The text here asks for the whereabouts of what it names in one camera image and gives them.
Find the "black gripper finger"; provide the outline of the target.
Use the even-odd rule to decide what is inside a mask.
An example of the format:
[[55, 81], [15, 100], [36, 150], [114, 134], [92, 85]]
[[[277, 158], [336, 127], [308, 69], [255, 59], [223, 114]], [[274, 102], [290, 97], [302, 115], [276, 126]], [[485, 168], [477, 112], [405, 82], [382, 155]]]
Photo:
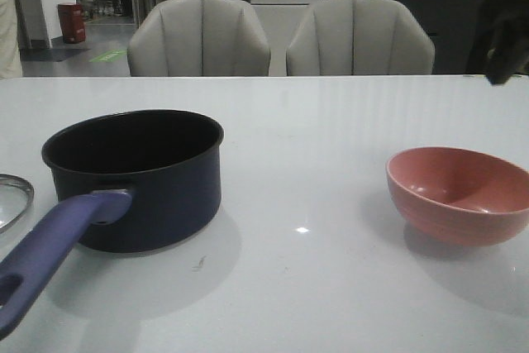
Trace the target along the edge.
[[484, 74], [492, 85], [504, 84], [528, 66], [528, 0], [485, 0], [484, 10], [491, 51]]

